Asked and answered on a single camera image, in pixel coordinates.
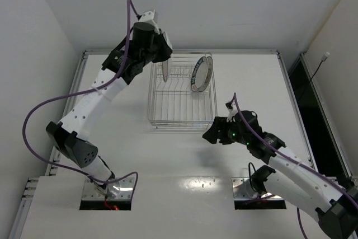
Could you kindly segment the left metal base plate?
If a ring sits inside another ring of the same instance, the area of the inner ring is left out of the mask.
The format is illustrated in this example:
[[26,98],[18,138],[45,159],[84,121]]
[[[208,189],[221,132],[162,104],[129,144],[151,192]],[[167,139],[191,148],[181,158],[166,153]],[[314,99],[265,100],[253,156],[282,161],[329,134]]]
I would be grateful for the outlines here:
[[82,190],[83,201],[100,201],[107,198],[109,201],[129,201],[133,194],[134,178],[129,177],[110,185],[106,190],[101,189],[87,179]]

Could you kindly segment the aluminium table frame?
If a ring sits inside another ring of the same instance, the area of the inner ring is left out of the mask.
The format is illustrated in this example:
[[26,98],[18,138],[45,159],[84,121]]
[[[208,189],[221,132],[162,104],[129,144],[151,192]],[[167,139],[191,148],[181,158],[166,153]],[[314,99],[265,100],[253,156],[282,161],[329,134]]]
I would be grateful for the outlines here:
[[[213,50],[218,115],[236,95],[305,163],[312,151],[285,66],[276,51]],[[293,205],[236,210],[231,179],[261,161],[240,144],[211,145],[201,132],[152,131],[147,119],[150,66],[111,103],[90,141],[113,172],[139,174],[130,210],[80,210],[85,178],[59,169],[39,178],[22,238],[324,238]]]

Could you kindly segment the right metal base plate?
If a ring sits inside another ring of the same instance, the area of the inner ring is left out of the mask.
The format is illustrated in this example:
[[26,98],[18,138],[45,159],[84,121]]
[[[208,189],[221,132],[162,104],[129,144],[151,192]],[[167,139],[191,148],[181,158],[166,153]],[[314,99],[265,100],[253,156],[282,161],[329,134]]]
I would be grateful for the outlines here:
[[254,202],[254,201],[279,201],[283,200],[280,196],[271,193],[259,195],[251,188],[249,177],[232,178],[233,197],[235,201]]

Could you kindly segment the orange sunburst plate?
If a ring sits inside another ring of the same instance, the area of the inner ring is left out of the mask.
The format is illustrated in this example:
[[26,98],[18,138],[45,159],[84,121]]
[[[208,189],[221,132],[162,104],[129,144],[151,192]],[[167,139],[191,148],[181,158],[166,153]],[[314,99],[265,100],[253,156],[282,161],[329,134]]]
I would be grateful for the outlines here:
[[[169,39],[167,33],[163,32],[163,36],[164,36],[164,39],[165,39],[167,45],[169,46],[169,48],[172,49],[172,44],[170,42],[170,39]],[[167,82],[171,68],[172,68],[171,56],[172,56],[172,53],[169,54],[169,58],[166,61],[162,62],[162,76],[163,76],[164,82]]]

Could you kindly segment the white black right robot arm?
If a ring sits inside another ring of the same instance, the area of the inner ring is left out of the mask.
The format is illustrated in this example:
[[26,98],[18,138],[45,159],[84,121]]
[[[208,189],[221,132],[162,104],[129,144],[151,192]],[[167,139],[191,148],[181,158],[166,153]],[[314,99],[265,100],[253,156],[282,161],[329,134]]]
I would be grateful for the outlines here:
[[262,130],[254,112],[217,116],[202,137],[211,144],[240,143],[264,163],[237,187],[240,198],[280,196],[313,218],[329,238],[350,238],[357,230],[357,189],[344,190],[304,168],[283,140]]

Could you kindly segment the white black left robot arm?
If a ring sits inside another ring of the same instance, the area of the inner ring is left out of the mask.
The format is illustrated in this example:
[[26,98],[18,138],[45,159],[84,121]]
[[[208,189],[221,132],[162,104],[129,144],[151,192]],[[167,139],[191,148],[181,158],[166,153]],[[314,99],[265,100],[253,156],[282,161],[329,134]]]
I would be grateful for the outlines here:
[[155,23],[136,22],[130,31],[129,44],[121,43],[111,51],[89,93],[58,123],[51,121],[46,127],[55,148],[74,162],[108,198],[118,196],[120,183],[99,156],[98,148],[89,142],[91,129],[112,100],[147,64],[167,61],[172,54],[165,33]]

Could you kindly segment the dark green rimmed plate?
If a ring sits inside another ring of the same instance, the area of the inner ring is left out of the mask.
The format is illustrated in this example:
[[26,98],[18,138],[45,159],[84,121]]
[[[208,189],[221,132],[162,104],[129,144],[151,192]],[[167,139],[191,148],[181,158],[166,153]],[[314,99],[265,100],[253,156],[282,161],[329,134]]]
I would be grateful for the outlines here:
[[194,66],[191,76],[192,92],[203,92],[206,88],[206,78],[208,75],[208,59],[201,57]]

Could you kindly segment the metal base plate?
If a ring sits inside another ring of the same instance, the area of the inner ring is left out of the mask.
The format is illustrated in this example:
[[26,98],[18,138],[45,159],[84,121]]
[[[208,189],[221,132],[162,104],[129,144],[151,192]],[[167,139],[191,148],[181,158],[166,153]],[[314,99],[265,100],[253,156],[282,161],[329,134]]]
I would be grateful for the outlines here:
[[259,195],[251,188],[249,177],[232,178],[233,197],[235,201],[254,202],[254,201],[279,201],[283,200],[280,196],[271,193]]
[[107,198],[109,201],[129,201],[133,194],[134,178],[129,177],[110,185],[106,190],[101,189],[87,179],[82,190],[83,201],[100,201]]

